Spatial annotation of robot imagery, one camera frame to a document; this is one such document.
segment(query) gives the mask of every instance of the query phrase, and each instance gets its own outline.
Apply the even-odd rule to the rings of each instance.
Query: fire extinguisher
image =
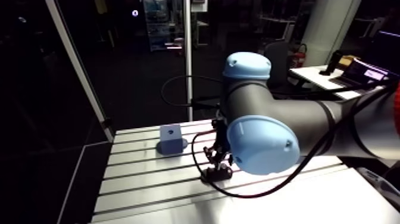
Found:
[[[292,59],[292,68],[300,68],[303,66],[305,61],[305,54],[307,53],[307,45],[302,43],[300,44],[297,52],[293,55]]]

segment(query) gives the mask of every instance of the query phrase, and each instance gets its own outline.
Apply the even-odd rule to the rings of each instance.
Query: robotic arm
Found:
[[[205,148],[216,169],[230,153],[230,163],[245,172],[284,171],[332,129],[335,134],[316,155],[400,159],[400,110],[395,104],[400,98],[394,91],[344,102],[275,100],[266,85],[270,69],[270,61],[254,53],[238,52],[227,59],[222,117],[213,121],[217,139],[212,148]],[[368,105],[352,116],[362,104]]]

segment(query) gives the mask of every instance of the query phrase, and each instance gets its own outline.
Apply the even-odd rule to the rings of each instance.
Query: white pillar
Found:
[[[361,0],[317,0],[305,29],[302,43],[307,45],[306,66],[329,62],[340,48]]]

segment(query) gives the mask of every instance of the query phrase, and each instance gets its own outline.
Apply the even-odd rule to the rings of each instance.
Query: laptop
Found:
[[[347,67],[341,76],[329,80],[344,87],[351,87],[381,81],[388,78],[389,72],[387,70],[372,66],[354,58],[353,62],[349,65],[349,67]],[[360,89],[356,92],[364,94],[369,90],[371,89]]]

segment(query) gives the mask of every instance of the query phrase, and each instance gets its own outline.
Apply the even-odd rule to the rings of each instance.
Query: laptop screen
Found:
[[[353,62],[343,73],[342,77],[360,84],[367,84],[384,79],[388,73],[388,71],[374,67],[354,58]]]

